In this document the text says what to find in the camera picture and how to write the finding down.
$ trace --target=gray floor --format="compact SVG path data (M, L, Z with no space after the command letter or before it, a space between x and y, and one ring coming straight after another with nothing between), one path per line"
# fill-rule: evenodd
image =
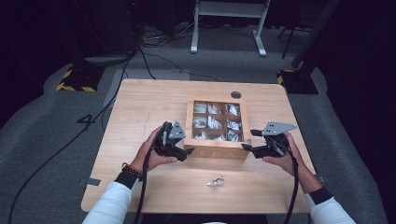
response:
M197 54L190 54L190 35L164 47L142 50L164 57L191 73L180 73L169 62L146 55L155 77L181 79L173 77L177 73L190 80L216 81L201 76L204 75L223 82L276 83L276 71L290 68L293 55L301 46L298 42L304 42L306 33L296 32L297 42L291 44L287 57L281 60L287 35L277 39L280 30L264 29L262 39L268 55L263 58L256 49L252 29L204 30L199 36ZM111 86L121 69L121 65L108 67L97 92L56 91L69 65L50 76L43 86L44 95L18 111L0 131L0 223L7 223L12 201L27 178L84 128L77 120L87 114L95 116L103 109L108 95L114 92ZM128 77L142 76L144 71L143 57L137 53L128 65ZM387 223L376 183L332 110L323 75L316 69L312 78L319 95L289 98L318 174L358 223ZM110 113L111 107L36 174L17 200L13 223L80 223L84 219L86 213L80 208L84 194L81 183L90 177L104 135L102 126L106 127ZM128 214L125 223L133 219L134 214ZM268 215L268 220L283 223L284 216ZM307 223L307 216L293 215L290 223Z

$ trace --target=person's left hand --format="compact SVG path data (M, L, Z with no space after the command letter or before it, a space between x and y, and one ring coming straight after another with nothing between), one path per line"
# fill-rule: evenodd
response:
M131 167L134 167L136 170L143 172L143 162L145 161L146 154L149 151L149 147L151 146L151 143L154 141L155 135L157 135L157 132L160 131L161 127L162 126L155 129L150 134L148 139L142 144L142 146L139 148L139 151L137 152L136 157L130 164ZM151 155L148 161L148 170L150 171L161 164L173 163L176 161L177 161L176 157L159 156L155 150L151 150Z

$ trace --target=bracelet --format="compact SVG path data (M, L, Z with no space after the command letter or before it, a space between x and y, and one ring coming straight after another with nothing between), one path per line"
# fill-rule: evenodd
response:
M122 171L126 171L128 173L131 173L132 175L137 175L137 178L139 179L139 181L143 180L142 172L137 170L137 169L135 169L134 167L132 167L128 163L124 162L121 167L122 167Z

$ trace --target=white sleeve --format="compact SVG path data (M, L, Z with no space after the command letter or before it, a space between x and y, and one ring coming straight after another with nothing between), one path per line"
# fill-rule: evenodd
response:
M137 182L134 182L132 189L121 183L111 182L83 223L123 223Z
M334 197L322 203L315 203L311 195L305 194L304 196L315 224L355 223Z

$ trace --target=black cuff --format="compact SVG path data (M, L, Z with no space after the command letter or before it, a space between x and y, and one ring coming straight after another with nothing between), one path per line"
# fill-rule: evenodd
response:
M128 189L131 189L136 182L137 175L133 175L130 172L122 171L116 178L116 182L125 185Z
M315 204L324 203L332 197L330 192L327 191L327 189L325 187L318 189L316 191L310 192L309 196L311 196L312 201L314 201Z

